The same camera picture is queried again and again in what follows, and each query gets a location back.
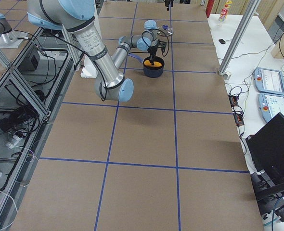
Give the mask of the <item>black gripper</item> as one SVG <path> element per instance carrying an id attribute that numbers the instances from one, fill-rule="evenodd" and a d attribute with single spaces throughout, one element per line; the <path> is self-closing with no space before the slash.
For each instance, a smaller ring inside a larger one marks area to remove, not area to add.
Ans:
<path id="1" fill-rule="evenodd" d="M 156 52 L 157 52 L 157 46 L 148 47 L 148 53 L 150 54 L 150 63 L 152 66 L 155 65 Z"/>
<path id="2" fill-rule="evenodd" d="M 166 7 L 172 7 L 172 0 L 164 0 Z"/>

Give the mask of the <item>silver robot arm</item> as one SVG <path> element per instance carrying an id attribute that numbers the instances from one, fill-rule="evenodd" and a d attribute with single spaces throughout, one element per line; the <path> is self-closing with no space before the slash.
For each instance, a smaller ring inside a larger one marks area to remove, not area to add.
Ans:
<path id="1" fill-rule="evenodd" d="M 99 72 L 94 87 L 102 100 L 127 102 L 131 99 L 134 83 L 119 68 L 132 48 L 148 51 L 154 57 L 159 45 L 154 20 L 145 22 L 141 35 L 120 38 L 115 53 L 110 55 L 94 24 L 93 0 L 29 0 L 27 7 L 30 23 L 44 29 L 66 29 L 75 35 Z"/>

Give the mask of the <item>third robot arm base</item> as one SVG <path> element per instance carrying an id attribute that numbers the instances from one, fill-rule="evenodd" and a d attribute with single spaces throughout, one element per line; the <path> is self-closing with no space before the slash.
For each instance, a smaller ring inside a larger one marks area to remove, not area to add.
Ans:
<path id="1" fill-rule="evenodd" d="M 0 13 L 0 48 L 18 49 L 22 42 L 18 39 L 18 35 L 19 33 L 14 32 L 5 15 Z"/>

